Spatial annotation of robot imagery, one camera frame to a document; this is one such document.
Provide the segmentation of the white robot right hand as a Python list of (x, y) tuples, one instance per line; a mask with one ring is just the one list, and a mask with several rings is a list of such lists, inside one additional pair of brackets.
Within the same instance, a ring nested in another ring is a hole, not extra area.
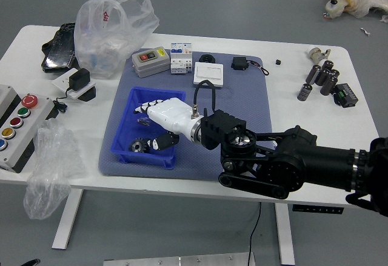
[(166, 130), (155, 139), (149, 139), (147, 146), (154, 150), (165, 150), (179, 142), (184, 135), (193, 143), (201, 141), (201, 118), (196, 106), (189, 106), (178, 98), (157, 99), (145, 102), (135, 108), (134, 113), (145, 113), (150, 120)]

